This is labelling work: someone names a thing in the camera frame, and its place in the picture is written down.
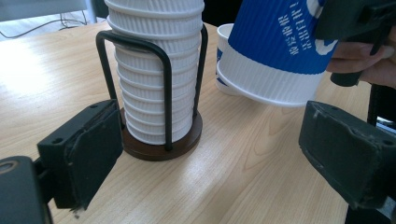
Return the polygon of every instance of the round wooden base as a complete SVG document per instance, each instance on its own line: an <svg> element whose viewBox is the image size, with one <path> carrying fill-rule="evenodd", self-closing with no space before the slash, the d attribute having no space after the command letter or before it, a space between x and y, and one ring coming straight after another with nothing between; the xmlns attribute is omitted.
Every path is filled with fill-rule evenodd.
<svg viewBox="0 0 396 224"><path fill-rule="evenodd" d="M121 110L122 122L125 123L124 109ZM154 146L142 143L134 138L125 127L122 130L122 138L124 144L124 151L128 154L144 161L168 161L184 155L194 148L198 143L203 122L200 113L198 112L192 118L192 126L189 132L180 140L172 143L172 150L165 150L165 145Z"/></svg>

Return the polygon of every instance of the human hand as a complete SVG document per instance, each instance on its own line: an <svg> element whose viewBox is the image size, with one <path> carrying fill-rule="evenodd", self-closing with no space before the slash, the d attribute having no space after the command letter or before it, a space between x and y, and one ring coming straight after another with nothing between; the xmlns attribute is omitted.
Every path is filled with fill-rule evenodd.
<svg viewBox="0 0 396 224"><path fill-rule="evenodd" d="M340 74L363 71L361 81L396 88L396 27L392 28L387 45L370 55L372 44L340 42L327 71Z"/></svg>

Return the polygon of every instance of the wooden table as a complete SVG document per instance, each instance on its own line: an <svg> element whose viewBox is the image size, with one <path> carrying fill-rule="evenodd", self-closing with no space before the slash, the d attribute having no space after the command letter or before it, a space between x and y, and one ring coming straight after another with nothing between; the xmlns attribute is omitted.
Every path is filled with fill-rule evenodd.
<svg viewBox="0 0 396 224"><path fill-rule="evenodd" d="M36 159L36 143L86 106L109 99L94 42L106 29L102 22L0 42L0 158ZM55 223L344 223L347 204L299 148L304 108L220 92L216 27L207 29L197 147L161 162L123 152L79 219L49 204ZM117 82L114 46L106 45ZM317 101L365 119L369 91L366 83L337 87L326 76Z"/></svg>

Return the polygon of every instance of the black cable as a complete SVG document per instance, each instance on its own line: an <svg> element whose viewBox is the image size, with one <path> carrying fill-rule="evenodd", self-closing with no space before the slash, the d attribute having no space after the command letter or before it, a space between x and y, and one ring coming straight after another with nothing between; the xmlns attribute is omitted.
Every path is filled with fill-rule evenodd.
<svg viewBox="0 0 396 224"><path fill-rule="evenodd" d="M67 26L67 27L59 29L58 31L67 30L67 29L76 28L76 27L79 27L79 26Z"/></svg>
<svg viewBox="0 0 396 224"><path fill-rule="evenodd" d="M39 26L37 26L37 27L31 29L31 30L28 30L28 31L22 33L22 34L13 35L13 36L7 36L7 35L3 34L3 32L0 31L0 35L2 35L2 36L5 37L5 38L8 38L8 39L14 39L14 38L21 37L21 36L23 36L23 35L27 35L27 34L31 33L32 31L34 31L34 30L36 30L36 29L38 29L38 28L41 28L41 27L43 27L43 26L45 26L45 25L48 25L48 24L53 23L53 22L56 22L56 21L60 21L60 22L62 23L62 25L64 26L63 29L74 28L74 27L76 27L76 26L69 27L69 26L67 26L67 24L66 24L66 25L64 24L64 21L74 21L74 22L81 23L81 24L83 24L83 25L87 25L88 23L87 23L87 19L86 19L86 17L85 17L84 11L81 11L81 12L82 12L82 15L83 15L83 17L84 17L84 21L77 21L77 20L64 19L64 18L62 18L62 14L61 14L61 18L60 18L59 20L46 22L46 23L41 24L41 25L39 25Z"/></svg>

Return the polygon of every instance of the white paper cup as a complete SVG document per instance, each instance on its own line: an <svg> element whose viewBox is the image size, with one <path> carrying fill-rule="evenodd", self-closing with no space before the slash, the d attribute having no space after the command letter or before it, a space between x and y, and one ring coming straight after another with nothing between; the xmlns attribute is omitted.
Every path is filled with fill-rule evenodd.
<svg viewBox="0 0 396 224"><path fill-rule="evenodd" d="M336 41L313 36L320 4L245 0L219 61L221 80L253 100L303 106L314 99Z"/></svg>
<svg viewBox="0 0 396 224"><path fill-rule="evenodd" d="M132 113L125 110L125 118L127 122L132 124L136 129L141 130L145 133L165 133L165 123L152 123L146 120L137 119ZM188 125L192 120L192 108L190 108L190 113L186 114L184 117L178 119L172 119L172 133L182 129L184 126Z"/></svg>
<svg viewBox="0 0 396 224"><path fill-rule="evenodd" d="M217 63L221 59L222 52L228 46L228 37L233 29L233 23L223 24L218 28L218 50L217 50ZM228 94L228 95L239 95L233 88L227 86L219 77L219 69L216 68L216 87Z"/></svg>
<svg viewBox="0 0 396 224"><path fill-rule="evenodd" d="M116 11L152 18L183 18L204 10L203 0L105 0Z"/></svg>
<svg viewBox="0 0 396 224"><path fill-rule="evenodd" d="M121 33L117 30L112 30L113 33L117 35L123 35L123 36L130 36L126 35L124 33ZM200 31L193 31L187 36L182 36L182 37L175 37L174 39L147 39L147 38L137 38L141 40L146 40L150 43L153 43L163 49L165 53L167 54L173 54L173 53L178 53L181 51L185 51L188 49L192 49L195 46L200 46L201 45L201 32Z"/></svg>
<svg viewBox="0 0 396 224"><path fill-rule="evenodd" d="M174 44L178 45L177 41L179 39L184 39L184 38L188 38L192 35L200 34L200 32L202 30L202 26L201 26L201 27L197 27L196 30L193 30L189 33L183 33L183 34L171 34L171 35L140 34L135 31L131 31L131 30L127 30L122 27L119 27L118 25L113 23L109 17L107 17L107 23L113 29L113 32L115 32L116 34L119 34L119 35L132 36L134 38L145 39L145 40L148 40L154 44L157 44L156 42L161 42L161 41L166 41L166 42L169 41L168 44L170 42L176 41L176 43L170 43L170 44L172 44L173 48L178 48L178 46L174 46Z"/></svg>
<svg viewBox="0 0 396 224"><path fill-rule="evenodd" d="M187 35L193 31L196 31L197 29L201 30L203 26L201 12L196 15L190 15L189 17L176 19L141 17L115 11L111 8L108 10L108 12L111 25L117 26L122 30L127 30L136 36Z"/></svg>
<svg viewBox="0 0 396 224"><path fill-rule="evenodd" d="M117 72L119 76L132 81L134 83L162 87L163 86L163 71L152 72L146 70L134 69L124 63L118 63ZM179 83L186 83L192 78L196 78L198 72L198 65L191 64L189 67L184 67L177 71L172 71L172 85Z"/></svg>
<svg viewBox="0 0 396 224"><path fill-rule="evenodd" d="M127 122L126 125L127 125L128 132L133 137L135 137L137 140L139 140L143 143L151 144L151 145L165 144L165 133L144 132L142 130L137 129L130 122ZM191 125L192 125L192 119L189 120L189 123L187 123L180 130L175 130L174 132L172 132L172 142L174 143L174 142L180 140L182 137L184 137L189 132Z"/></svg>
<svg viewBox="0 0 396 224"><path fill-rule="evenodd" d="M197 45L185 51L168 54L172 70L180 70L184 67L191 67L192 64L198 64L198 47ZM118 63L123 63L134 69L155 72L163 71L163 62L153 53L116 47L115 57Z"/></svg>
<svg viewBox="0 0 396 224"><path fill-rule="evenodd" d="M186 94L191 89L195 89L196 78L189 80L187 83L179 83L172 85L172 97L178 97ZM134 96L149 99L149 100L163 100L164 99L164 88L146 86L138 83L134 83L120 77L120 86Z"/></svg>
<svg viewBox="0 0 396 224"><path fill-rule="evenodd" d="M165 112L161 111L145 111L141 110L133 105L129 104L127 101L123 102L124 109L127 111L132 117L137 120L146 123L152 123L156 125L165 124ZM191 99L182 107L176 108L172 110L172 122L179 121L180 119L186 117L187 115L192 115L192 108L194 106L194 101Z"/></svg>
<svg viewBox="0 0 396 224"><path fill-rule="evenodd" d="M141 97L137 97L127 92L126 90L122 90L122 99L124 103L128 103L133 105L135 108L143 111L152 111L152 112L163 112L165 111L164 100L148 100ZM183 94L178 97L172 98L172 110L178 110L180 108L184 108L186 105L189 105L194 101L195 98L195 89L189 90L186 94Z"/></svg>

